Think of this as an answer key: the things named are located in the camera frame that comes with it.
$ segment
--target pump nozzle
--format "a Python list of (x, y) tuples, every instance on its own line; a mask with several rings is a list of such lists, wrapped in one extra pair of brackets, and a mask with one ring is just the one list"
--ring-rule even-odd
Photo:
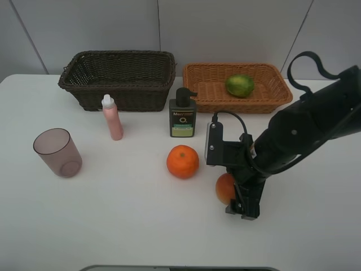
[(191, 96), (196, 97), (198, 93), (192, 92), (187, 88), (179, 88), (175, 94), (175, 104), (178, 107), (188, 107), (191, 104)]
[(104, 108), (113, 108), (115, 106), (114, 99), (109, 94), (106, 94), (102, 100), (102, 105)]

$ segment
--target black pump dispenser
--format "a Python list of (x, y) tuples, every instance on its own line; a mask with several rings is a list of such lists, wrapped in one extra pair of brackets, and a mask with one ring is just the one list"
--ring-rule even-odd
[(187, 88), (179, 88), (175, 94), (175, 104), (178, 107), (188, 107), (191, 104), (191, 96), (196, 97), (198, 93)]
[(192, 137), (196, 127), (197, 104), (191, 97), (197, 93), (179, 88), (175, 99), (169, 100), (169, 125), (171, 137)]

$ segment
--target wicker basket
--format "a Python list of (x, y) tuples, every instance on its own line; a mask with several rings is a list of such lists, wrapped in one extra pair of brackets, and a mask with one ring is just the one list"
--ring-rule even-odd
[[(250, 76), (255, 83), (252, 94), (237, 98), (228, 93), (225, 82), (232, 75)], [(183, 70), (183, 85), (198, 92), (199, 112), (230, 110), (235, 113), (271, 113), (292, 101), (280, 72), (273, 65), (257, 63), (194, 63)]]
[(85, 51), (64, 68), (59, 86), (87, 111), (105, 94), (120, 111), (161, 111), (175, 77), (173, 54), (159, 51)]

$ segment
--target black cable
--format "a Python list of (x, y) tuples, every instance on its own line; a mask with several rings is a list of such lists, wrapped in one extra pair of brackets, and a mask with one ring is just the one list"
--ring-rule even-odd
[(319, 73), (327, 78), (327, 79), (331, 79), (331, 80), (336, 80), (336, 79), (339, 79), (339, 75), (332, 75), (330, 74), (329, 72), (327, 72), (325, 70), (325, 68), (323, 67), (322, 65), (322, 61), (320, 59), (320, 57), (315, 54), (314, 52), (311, 52), (311, 51), (305, 51), (305, 52), (302, 52), (298, 55), (296, 55), (294, 57), (294, 59), (291, 61), (291, 63), (289, 64), (288, 66), (288, 69), (287, 69), (287, 78), (288, 78), (288, 81), (289, 83), (296, 89), (300, 89), (300, 90), (303, 90), (304, 92), (306, 92), (309, 96), (312, 95), (312, 91), (311, 89), (308, 87), (308, 86), (303, 86), (303, 85), (300, 85), (299, 83), (297, 83), (294, 79), (293, 79), (293, 76), (292, 76), (292, 73), (291, 73), (291, 67), (292, 67), (292, 64), (293, 62), (297, 59), (297, 58), (300, 58), (302, 56), (308, 56), (309, 58), (313, 59), (313, 61), (316, 63), (317, 65), (317, 69), (319, 71)]
[(274, 171), (264, 171), (263, 169), (261, 169), (253, 160), (252, 155), (250, 153), (250, 144), (248, 141), (248, 132), (247, 132), (247, 128), (246, 125), (244, 123), (244, 121), (242, 120), (242, 118), (240, 116), (238, 116), (237, 114), (231, 112), (231, 111), (227, 111), (227, 110), (220, 110), (214, 113), (213, 117), (212, 117), (212, 122), (217, 122), (218, 120), (218, 113), (228, 113), (232, 116), (235, 116), (242, 124), (243, 130), (244, 130), (244, 134), (245, 134), (245, 139), (244, 139), (244, 143), (246, 145), (246, 155), (247, 158), (250, 162), (250, 165), (258, 172), (262, 173), (262, 174), (270, 174), (270, 175), (275, 175), (281, 172), (286, 171), (287, 169), (293, 167), (294, 165), (298, 164), (299, 162), (301, 162), (304, 158), (308, 157), (310, 154), (312, 154), (314, 151), (316, 151), (319, 147), (321, 147), (322, 145), (324, 145), (326, 143), (326, 141), (330, 140), (337, 132), (338, 130), (340, 130), (351, 118), (352, 116), (361, 109), (361, 104), (359, 104), (358, 106), (356, 106), (350, 113), (348, 113), (342, 120), (340, 120), (336, 126), (330, 131), (328, 132), (320, 141), (318, 141), (316, 144), (313, 145), (313, 147), (311, 147), (309, 150), (307, 150), (305, 153), (303, 153), (302, 155), (300, 155), (299, 157), (295, 158), (294, 160), (292, 160), (290, 163), (288, 163), (287, 165), (276, 169)]

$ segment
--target white wall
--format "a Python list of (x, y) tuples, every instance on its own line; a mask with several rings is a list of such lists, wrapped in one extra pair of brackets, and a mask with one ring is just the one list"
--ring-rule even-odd
[[(330, 73), (361, 67), (361, 1), (315, 0), (282, 70), (284, 77), (289, 63), (303, 51), (317, 53)], [(308, 58), (297, 59), (292, 74), (298, 79), (323, 79)]]
[(159, 50), (157, 0), (14, 0), (49, 73), (85, 50)]
[[(297, 36), (311, 2), (0, 0), (0, 81), (14, 73), (46, 73), (41, 60), (59, 74), (84, 50), (161, 48), (175, 55), (178, 75), (189, 62), (266, 62), (283, 67), (285, 76), (305, 50), (318, 53), (332, 73), (361, 65), (361, 1), (314, 0)], [(295, 62), (293, 74), (321, 78), (307, 59)]]
[(44, 74), (8, 0), (0, 0), (0, 82), (14, 73)]
[(190, 62), (282, 68), (311, 0), (159, 0), (161, 48)]

